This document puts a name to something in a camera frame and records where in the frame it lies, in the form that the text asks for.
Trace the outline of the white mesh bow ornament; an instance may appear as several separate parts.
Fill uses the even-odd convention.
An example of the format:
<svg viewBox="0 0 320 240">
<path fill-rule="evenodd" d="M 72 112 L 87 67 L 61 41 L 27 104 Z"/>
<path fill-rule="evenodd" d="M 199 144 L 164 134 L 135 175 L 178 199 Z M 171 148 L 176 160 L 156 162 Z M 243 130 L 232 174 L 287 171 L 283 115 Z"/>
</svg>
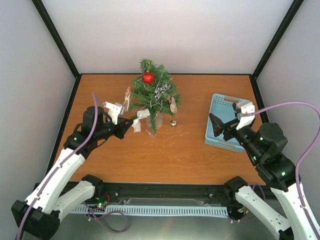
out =
<svg viewBox="0 0 320 240">
<path fill-rule="evenodd" d="M 141 131 L 141 120 L 149 117 L 150 115 L 150 111 L 147 108 L 137 111 L 136 117 L 133 120 L 133 124 L 131 125 L 133 127 L 134 133 L 138 133 Z"/>
</svg>

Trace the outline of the red bauble ornament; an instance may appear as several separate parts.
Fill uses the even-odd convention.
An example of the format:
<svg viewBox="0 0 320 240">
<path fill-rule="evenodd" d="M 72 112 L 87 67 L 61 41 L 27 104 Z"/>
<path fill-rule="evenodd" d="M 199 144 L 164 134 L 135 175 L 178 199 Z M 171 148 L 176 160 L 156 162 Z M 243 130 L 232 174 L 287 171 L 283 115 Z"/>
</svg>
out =
<svg viewBox="0 0 320 240">
<path fill-rule="evenodd" d="M 155 78 L 156 78 L 155 74 L 151 71 L 145 71 L 141 75 L 141 80 L 146 85 L 151 85 L 155 81 Z"/>
</svg>

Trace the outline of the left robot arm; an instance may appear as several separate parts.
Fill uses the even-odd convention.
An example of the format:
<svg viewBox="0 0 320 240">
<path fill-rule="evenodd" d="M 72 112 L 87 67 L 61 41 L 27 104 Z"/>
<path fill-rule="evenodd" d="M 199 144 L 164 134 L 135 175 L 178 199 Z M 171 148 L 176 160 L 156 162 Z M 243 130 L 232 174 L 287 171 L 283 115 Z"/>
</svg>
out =
<svg viewBox="0 0 320 240">
<path fill-rule="evenodd" d="M 87 174 L 71 190 L 62 194 L 75 171 L 100 140 L 115 136 L 123 139 L 133 120 L 122 118 L 113 110 L 90 106 L 83 113 L 63 145 L 55 164 L 42 182 L 24 200 L 16 200 L 11 207 L 20 232 L 27 232 L 40 240 L 49 240 L 57 232 L 61 221 L 76 207 L 87 200 L 103 198 L 103 180 Z"/>
</svg>

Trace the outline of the clear battery box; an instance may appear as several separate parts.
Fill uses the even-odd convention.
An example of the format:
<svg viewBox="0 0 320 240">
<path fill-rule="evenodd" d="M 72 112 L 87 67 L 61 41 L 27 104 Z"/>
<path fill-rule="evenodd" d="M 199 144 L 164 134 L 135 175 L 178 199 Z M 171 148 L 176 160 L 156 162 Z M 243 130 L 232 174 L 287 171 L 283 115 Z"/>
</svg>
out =
<svg viewBox="0 0 320 240">
<path fill-rule="evenodd" d="M 154 133 L 152 133 L 151 131 L 149 131 L 148 129 L 146 129 L 145 131 L 150 137 L 152 137 L 152 138 L 156 137 L 156 135 Z"/>
</svg>

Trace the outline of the silver script word ornament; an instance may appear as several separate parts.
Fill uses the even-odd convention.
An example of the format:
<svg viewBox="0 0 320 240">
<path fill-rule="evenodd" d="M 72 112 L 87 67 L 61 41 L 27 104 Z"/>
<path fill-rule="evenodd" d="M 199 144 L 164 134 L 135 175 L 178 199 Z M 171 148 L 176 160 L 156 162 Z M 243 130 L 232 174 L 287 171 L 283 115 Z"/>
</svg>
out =
<svg viewBox="0 0 320 240">
<path fill-rule="evenodd" d="M 163 86 L 157 85 L 154 92 L 154 98 L 156 100 L 159 100 L 161 96 L 164 95 L 170 88 L 171 88 L 171 85 L 168 83 L 165 83 Z"/>
</svg>

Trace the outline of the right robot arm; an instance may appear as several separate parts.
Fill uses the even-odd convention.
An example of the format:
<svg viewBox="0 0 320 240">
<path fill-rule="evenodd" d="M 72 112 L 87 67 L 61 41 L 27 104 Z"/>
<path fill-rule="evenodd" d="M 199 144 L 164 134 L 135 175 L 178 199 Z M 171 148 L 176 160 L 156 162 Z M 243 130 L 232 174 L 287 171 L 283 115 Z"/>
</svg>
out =
<svg viewBox="0 0 320 240">
<path fill-rule="evenodd" d="M 226 123 L 213 113 L 209 114 L 213 134 L 215 137 L 223 135 L 225 141 L 235 139 L 244 148 L 258 176 L 277 198 L 285 215 L 270 207 L 240 176 L 224 184 L 227 201 L 243 205 L 276 240 L 318 240 L 320 225 L 308 206 L 299 174 L 300 165 L 315 141 L 294 164 L 282 153 L 288 139 L 277 123 L 266 122 L 258 131 L 252 129 L 255 116 L 267 108 L 255 110 L 249 100 L 233 103 L 232 108 L 235 118 Z"/>
</svg>

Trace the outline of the light blue plastic basket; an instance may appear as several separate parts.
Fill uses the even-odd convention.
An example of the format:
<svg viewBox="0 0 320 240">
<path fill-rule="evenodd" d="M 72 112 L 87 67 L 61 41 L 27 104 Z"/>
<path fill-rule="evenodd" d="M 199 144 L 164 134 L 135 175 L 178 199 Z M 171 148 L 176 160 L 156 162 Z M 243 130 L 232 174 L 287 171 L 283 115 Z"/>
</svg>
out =
<svg viewBox="0 0 320 240">
<path fill-rule="evenodd" d="M 229 122 L 236 118 L 233 110 L 233 104 L 243 101 L 245 101 L 243 98 L 215 93 L 211 99 L 209 113 L 219 117 L 223 123 Z M 215 137 L 210 118 L 207 120 L 204 143 L 209 146 L 232 152 L 242 153 L 244 151 L 244 148 L 234 138 L 225 141 L 222 134 Z"/>
</svg>

